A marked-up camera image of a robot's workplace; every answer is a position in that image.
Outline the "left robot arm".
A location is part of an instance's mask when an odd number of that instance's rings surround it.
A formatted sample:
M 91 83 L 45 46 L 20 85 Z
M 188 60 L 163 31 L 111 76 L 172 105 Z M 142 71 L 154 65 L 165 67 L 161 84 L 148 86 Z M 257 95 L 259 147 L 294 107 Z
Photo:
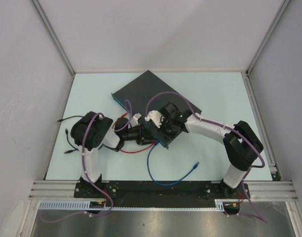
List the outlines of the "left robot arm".
M 126 141 L 135 141 L 140 146 L 155 143 L 155 137 L 138 123 L 138 118 L 136 114 L 133 118 L 121 116 L 113 121 L 102 113 L 88 112 L 73 125 L 71 138 L 81 152 L 80 183 L 91 197 L 99 196 L 102 191 L 102 171 L 98 158 L 101 147 L 119 152 Z

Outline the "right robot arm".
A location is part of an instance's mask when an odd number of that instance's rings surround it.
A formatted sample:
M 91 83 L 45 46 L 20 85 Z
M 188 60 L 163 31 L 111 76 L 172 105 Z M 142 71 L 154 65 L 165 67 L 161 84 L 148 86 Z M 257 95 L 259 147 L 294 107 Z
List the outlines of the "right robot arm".
M 220 182 L 220 189 L 224 197 L 234 197 L 238 186 L 264 149 L 249 124 L 245 121 L 220 123 L 208 120 L 193 110 L 182 113 L 172 103 L 154 113 L 152 121 L 159 129 L 175 135 L 179 132 L 199 134 L 224 145 L 230 166 Z

